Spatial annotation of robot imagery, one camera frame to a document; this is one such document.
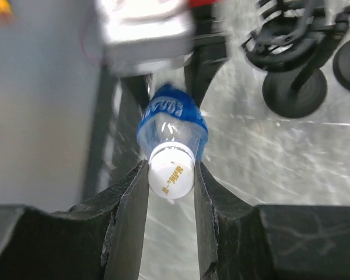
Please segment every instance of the white bottle cap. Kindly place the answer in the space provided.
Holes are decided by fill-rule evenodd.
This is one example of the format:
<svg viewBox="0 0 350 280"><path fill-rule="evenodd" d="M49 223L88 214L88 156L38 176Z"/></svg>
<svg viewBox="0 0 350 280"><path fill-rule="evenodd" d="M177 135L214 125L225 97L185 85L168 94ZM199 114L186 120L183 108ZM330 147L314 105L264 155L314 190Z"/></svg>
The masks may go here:
<svg viewBox="0 0 350 280"><path fill-rule="evenodd" d="M149 158L149 186L158 196L176 200L187 195L194 186L195 158L182 143L158 145Z"/></svg>

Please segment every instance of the blue bottle label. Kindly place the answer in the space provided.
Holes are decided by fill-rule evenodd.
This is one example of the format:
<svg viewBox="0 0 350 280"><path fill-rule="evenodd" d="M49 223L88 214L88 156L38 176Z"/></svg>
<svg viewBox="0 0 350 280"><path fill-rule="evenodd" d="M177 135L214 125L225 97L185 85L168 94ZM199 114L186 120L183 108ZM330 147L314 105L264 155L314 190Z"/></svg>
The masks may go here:
<svg viewBox="0 0 350 280"><path fill-rule="evenodd" d="M181 121L189 121L203 127L208 132L206 122L193 99L171 84L163 85L146 108L138 131L157 113L166 113Z"/></svg>

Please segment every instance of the water bottle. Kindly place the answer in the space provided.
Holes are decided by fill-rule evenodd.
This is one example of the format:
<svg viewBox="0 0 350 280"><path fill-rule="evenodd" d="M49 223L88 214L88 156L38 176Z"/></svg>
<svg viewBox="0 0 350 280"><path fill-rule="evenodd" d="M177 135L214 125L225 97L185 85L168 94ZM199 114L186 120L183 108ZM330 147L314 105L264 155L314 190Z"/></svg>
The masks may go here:
<svg viewBox="0 0 350 280"><path fill-rule="evenodd" d="M194 186L195 161L202 159L208 129L193 99L167 83L153 96L136 137L149 160L154 193L168 200L187 195Z"/></svg>

